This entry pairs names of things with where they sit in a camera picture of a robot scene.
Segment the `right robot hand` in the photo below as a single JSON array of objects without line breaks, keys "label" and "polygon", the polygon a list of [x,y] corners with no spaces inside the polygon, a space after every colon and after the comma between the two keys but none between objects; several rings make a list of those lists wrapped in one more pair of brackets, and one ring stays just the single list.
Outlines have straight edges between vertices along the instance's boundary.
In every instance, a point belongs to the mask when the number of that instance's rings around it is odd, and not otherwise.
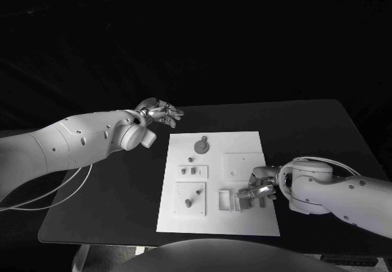
[{"label": "right robot hand", "polygon": [[276,186],[279,185],[280,167],[255,167],[250,176],[248,188],[238,191],[240,199],[253,199],[270,197],[276,194]]}]

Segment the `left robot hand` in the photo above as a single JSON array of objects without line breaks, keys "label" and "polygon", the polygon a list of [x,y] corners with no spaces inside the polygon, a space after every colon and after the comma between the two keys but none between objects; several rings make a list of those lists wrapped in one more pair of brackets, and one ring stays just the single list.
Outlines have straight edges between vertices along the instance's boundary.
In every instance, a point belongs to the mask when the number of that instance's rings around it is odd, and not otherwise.
[{"label": "left robot hand", "polygon": [[172,128],[176,128],[176,122],[185,116],[185,112],[176,106],[155,97],[143,100],[134,111],[143,115],[147,124],[155,121],[169,125]]}]

